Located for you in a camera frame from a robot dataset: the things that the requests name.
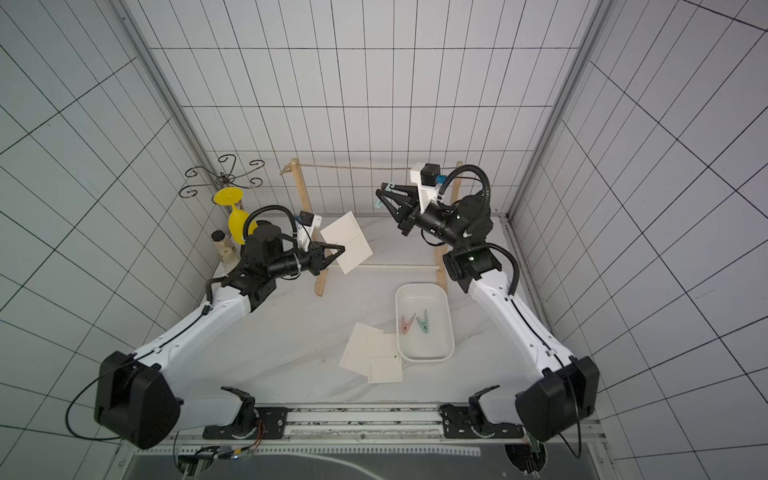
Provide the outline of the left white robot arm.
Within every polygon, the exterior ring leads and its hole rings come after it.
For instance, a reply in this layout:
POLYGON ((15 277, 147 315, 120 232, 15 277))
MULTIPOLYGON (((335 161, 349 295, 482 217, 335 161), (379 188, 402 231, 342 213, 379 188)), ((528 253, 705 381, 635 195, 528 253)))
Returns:
POLYGON ((226 275, 207 281, 204 302, 155 340, 102 361, 95 381, 95 422, 140 449, 199 427, 224 428, 236 438, 257 432, 256 402, 249 393, 222 386, 213 393, 192 394, 179 383, 203 349, 254 312, 278 280, 304 271, 319 275, 344 253, 338 244, 301 244, 301 229, 284 206, 249 214, 241 228, 239 262, 226 275))

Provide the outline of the pink clothespin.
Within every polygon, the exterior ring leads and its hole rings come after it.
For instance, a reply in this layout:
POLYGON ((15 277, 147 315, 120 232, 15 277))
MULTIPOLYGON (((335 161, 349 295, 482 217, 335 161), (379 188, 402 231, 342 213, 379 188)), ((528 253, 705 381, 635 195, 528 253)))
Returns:
POLYGON ((402 315, 400 317, 399 333, 401 335, 407 335, 416 318, 417 318, 416 314, 412 314, 410 317, 402 315))

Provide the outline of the green clothespin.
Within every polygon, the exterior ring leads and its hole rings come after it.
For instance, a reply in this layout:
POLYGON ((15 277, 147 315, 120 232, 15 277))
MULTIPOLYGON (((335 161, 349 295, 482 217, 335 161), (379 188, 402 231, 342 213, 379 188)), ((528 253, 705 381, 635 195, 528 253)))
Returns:
MULTIPOLYGON (((391 192, 393 190, 394 186, 395 186, 394 183, 388 182, 388 183, 383 184, 383 189, 386 192, 391 192)), ((379 195, 376 195, 376 202, 374 204, 374 208, 375 209, 381 209, 383 206, 384 206, 384 202, 381 200, 379 195)))
POLYGON ((430 332, 430 325, 429 325, 429 317, 428 317, 428 311, 424 310, 420 315, 417 315, 415 317, 419 328, 424 334, 428 334, 430 332))

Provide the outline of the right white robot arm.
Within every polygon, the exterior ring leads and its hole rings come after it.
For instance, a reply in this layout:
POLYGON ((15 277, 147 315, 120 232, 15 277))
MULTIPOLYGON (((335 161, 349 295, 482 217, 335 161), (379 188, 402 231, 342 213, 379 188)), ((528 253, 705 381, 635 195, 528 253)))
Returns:
POLYGON ((447 247, 442 263, 494 321, 515 356, 513 371, 520 382, 503 393, 503 405, 489 398, 493 385, 469 401, 474 431, 487 437, 488 425, 519 425, 541 442, 580 427, 595 411, 600 372, 588 356, 576 357, 543 325, 518 294, 521 267, 506 248, 487 240, 493 229, 491 184, 476 165, 461 165, 448 174, 425 164, 410 173, 408 185, 382 184, 376 196, 403 235, 419 229, 447 247))

